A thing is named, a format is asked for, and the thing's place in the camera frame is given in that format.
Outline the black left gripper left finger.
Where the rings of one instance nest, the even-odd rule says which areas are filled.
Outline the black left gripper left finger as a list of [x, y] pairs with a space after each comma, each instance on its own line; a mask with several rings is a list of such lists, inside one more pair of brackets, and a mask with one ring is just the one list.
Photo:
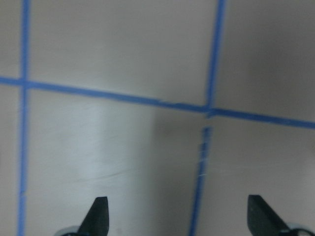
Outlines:
[[107, 236], [109, 207], [107, 197], [97, 197], [76, 234], [78, 236]]

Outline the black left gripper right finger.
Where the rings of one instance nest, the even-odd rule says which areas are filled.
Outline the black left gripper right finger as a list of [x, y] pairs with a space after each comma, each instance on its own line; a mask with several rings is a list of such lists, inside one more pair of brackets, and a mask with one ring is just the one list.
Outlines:
[[247, 226], [252, 236], [295, 235], [260, 195], [248, 196]]

